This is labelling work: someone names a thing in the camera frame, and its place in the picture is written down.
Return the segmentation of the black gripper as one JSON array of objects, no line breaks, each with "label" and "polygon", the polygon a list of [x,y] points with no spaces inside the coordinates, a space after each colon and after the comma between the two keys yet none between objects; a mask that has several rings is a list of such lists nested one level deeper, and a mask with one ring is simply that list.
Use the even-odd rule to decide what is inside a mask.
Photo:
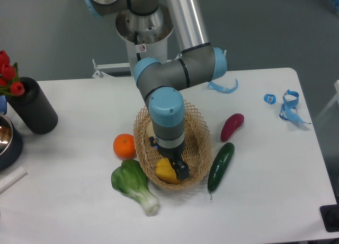
[{"label": "black gripper", "polygon": [[148,138],[150,146],[156,147],[160,155],[165,158],[168,158],[170,162],[172,162],[173,169],[176,173],[176,177],[180,181],[185,181],[190,177],[190,170],[182,159],[182,153],[184,151],[184,145],[179,145],[174,148],[165,148],[160,145],[157,145],[156,137],[151,136]]}]

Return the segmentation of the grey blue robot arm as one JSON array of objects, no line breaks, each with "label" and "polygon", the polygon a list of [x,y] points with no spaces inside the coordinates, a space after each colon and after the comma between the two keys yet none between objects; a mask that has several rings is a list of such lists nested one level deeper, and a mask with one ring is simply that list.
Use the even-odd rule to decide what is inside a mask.
[{"label": "grey blue robot arm", "polygon": [[131,75],[150,113],[159,153],[179,180],[190,175],[183,161],[185,105],[181,90],[222,77],[225,53],[210,44],[198,0],[85,0],[99,16],[116,14]]}]

